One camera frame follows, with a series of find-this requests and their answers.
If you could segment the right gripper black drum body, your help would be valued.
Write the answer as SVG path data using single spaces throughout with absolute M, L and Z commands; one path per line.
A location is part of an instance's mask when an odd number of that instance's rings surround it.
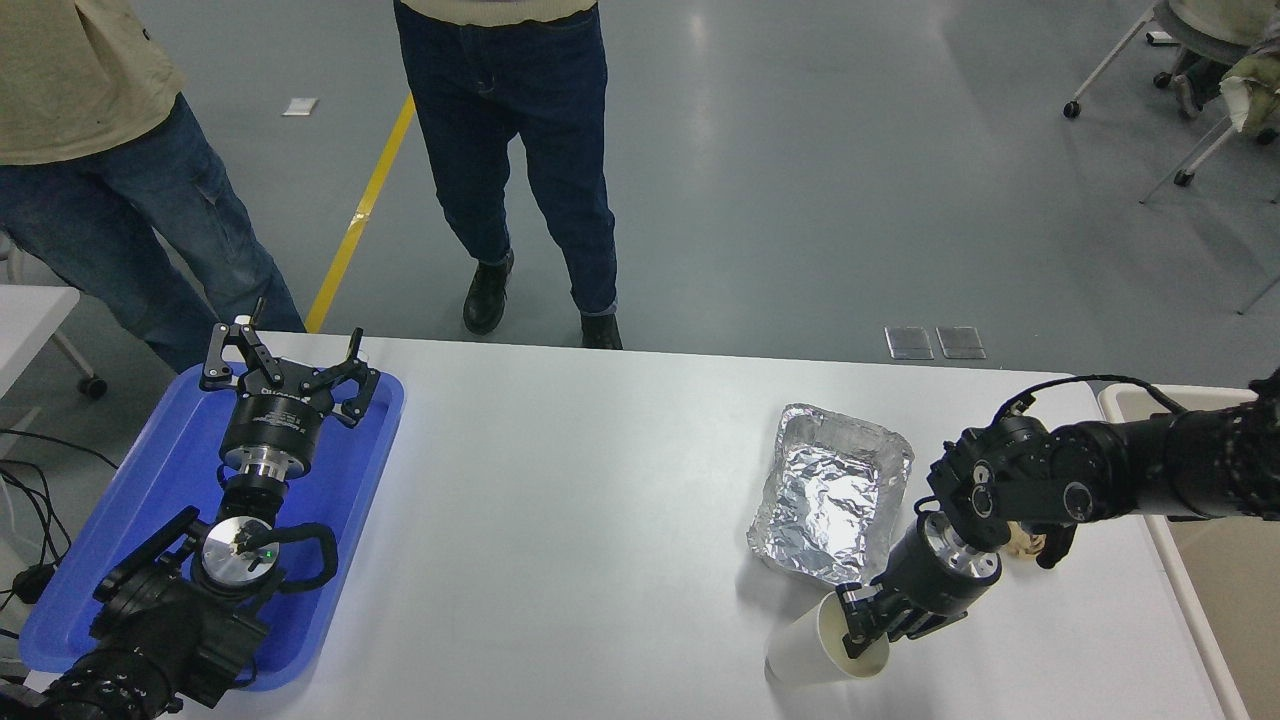
M 974 605 L 991 588 L 991 552 L 959 537 L 948 520 L 918 520 L 890 552 L 877 585 L 902 593 L 902 603 L 934 612 Z

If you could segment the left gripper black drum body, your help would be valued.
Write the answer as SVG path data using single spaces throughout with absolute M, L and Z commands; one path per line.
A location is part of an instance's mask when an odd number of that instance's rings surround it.
M 323 421 L 333 409 L 329 389 L 301 396 L 270 388 L 257 393 L 238 389 L 219 455 L 228 465 L 241 465 L 250 450 L 269 448 L 288 457 L 291 471 L 308 471 Z

